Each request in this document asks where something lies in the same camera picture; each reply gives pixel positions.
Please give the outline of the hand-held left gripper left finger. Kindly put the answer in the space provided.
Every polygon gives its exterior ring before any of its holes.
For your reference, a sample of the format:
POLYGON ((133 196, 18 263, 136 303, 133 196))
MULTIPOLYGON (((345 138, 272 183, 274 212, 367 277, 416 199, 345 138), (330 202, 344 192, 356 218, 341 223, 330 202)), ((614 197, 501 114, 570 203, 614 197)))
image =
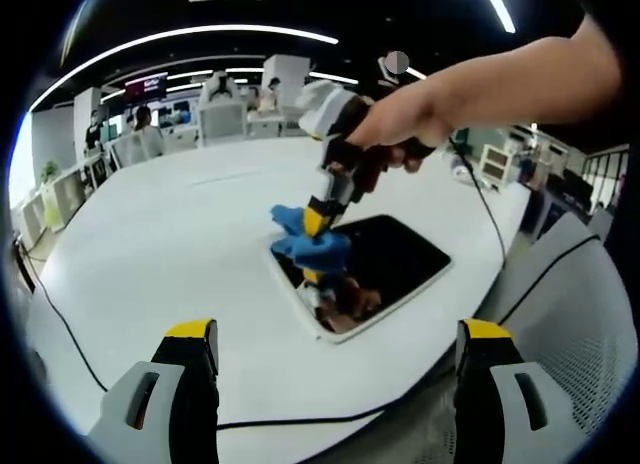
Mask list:
POLYGON ((217 463, 218 328, 175 325, 104 394, 87 435, 105 463, 217 463))

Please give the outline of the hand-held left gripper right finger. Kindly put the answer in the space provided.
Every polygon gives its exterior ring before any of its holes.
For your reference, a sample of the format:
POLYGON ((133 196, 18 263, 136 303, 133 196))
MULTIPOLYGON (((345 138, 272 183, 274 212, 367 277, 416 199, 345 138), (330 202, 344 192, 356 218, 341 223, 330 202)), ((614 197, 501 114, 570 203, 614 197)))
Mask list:
POLYGON ((456 463, 568 463, 585 443, 564 389, 501 326, 458 322, 456 463))

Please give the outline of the person's right hand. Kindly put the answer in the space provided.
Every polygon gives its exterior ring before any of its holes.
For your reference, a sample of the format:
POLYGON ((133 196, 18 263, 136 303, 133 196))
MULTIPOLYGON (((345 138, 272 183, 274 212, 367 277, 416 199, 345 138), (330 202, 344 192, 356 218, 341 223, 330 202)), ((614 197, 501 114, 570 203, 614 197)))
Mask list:
POLYGON ((454 130, 448 114, 451 103, 451 93, 437 82, 427 79, 413 83, 375 102, 346 141, 362 149, 391 146, 388 166, 416 173, 423 159, 407 157, 400 143, 416 138, 429 148, 443 144, 454 130))

